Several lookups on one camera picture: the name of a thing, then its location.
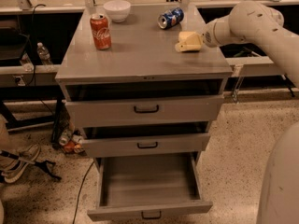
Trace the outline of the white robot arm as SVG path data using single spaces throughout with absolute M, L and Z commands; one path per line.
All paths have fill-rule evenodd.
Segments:
M 299 35 L 283 27 L 283 16 L 271 7 L 246 0 L 230 14 L 209 22 L 198 35 L 181 32 L 175 49 L 194 51 L 252 43 L 299 87 Z M 275 143 L 266 164 L 256 224 L 299 224 L 299 123 Z

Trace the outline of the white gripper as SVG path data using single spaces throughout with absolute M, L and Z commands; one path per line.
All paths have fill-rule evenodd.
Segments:
M 230 30 L 229 16 L 210 21 L 203 28 L 203 38 L 194 32 L 194 35 L 189 36 L 186 40 L 177 42 L 175 50 L 177 52 L 199 51 L 203 40 L 211 48 L 236 44 L 237 37 Z

